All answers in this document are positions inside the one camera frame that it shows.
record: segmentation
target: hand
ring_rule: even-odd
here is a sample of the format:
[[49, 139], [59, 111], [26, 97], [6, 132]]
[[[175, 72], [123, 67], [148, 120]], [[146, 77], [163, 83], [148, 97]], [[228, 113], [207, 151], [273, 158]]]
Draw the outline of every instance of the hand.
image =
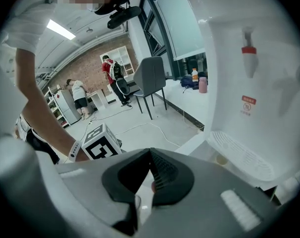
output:
[[83, 151], [83, 149], [81, 148], [79, 150], [79, 153], [76, 156], [76, 160], [75, 162], [79, 162], [79, 161], [88, 161], [90, 160], [89, 157], [87, 157], [86, 153]]

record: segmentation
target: black shorts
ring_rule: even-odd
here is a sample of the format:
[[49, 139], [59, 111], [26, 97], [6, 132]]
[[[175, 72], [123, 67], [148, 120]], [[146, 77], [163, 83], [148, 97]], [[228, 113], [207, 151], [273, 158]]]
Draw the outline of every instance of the black shorts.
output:
[[74, 104], [75, 104], [76, 109], [86, 108], [87, 107], [86, 98], [81, 98], [81, 99], [75, 100]]

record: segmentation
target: brick wall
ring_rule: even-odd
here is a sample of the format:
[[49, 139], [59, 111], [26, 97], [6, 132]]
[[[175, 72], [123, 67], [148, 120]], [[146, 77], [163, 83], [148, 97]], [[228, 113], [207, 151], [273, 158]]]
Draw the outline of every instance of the brick wall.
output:
[[128, 35], [123, 35], [95, 46], [71, 61], [49, 82], [49, 87], [55, 87], [57, 84], [66, 87], [66, 80], [70, 78], [82, 81], [89, 92], [102, 89], [107, 96], [109, 94], [108, 81], [105, 80], [101, 70], [100, 55], [122, 46], [126, 46], [134, 70], [136, 70], [138, 61], [134, 49]]

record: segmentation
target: white watch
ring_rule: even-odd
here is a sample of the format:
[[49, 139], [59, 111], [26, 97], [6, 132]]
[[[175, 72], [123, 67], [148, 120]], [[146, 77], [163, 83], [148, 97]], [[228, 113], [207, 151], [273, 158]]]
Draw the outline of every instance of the white watch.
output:
[[72, 162], [75, 162], [76, 160], [76, 156], [79, 153], [80, 149], [82, 146], [82, 142], [81, 141], [75, 141], [75, 143], [73, 144], [70, 153], [69, 153], [69, 157], [68, 159]]

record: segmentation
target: red t-shirt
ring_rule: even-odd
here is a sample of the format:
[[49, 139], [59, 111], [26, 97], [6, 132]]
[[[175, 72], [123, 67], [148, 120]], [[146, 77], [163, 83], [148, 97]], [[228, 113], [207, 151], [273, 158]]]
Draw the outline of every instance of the red t-shirt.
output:
[[[113, 60], [112, 59], [107, 59], [110, 63], [113, 63]], [[110, 75], [109, 75], [109, 70], [110, 70], [110, 65], [106, 62], [104, 62], [101, 66], [101, 69], [103, 71], [106, 71], [107, 72], [107, 76], [108, 76], [108, 81], [110, 84], [112, 84], [115, 80], [113, 80]]]

